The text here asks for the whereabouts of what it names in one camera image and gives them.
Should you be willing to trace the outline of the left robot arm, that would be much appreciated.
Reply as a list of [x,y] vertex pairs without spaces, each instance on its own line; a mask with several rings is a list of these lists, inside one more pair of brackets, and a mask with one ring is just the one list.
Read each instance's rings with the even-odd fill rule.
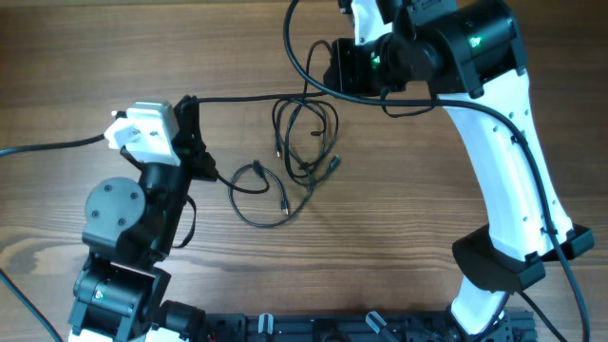
[[145,338],[171,278],[157,265],[174,247],[190,184],[219,177],[193,96],[137,101],[115,113],[104,138],[141,174],[103,180],[86,199],[89,253],[73,287],[72,341]]

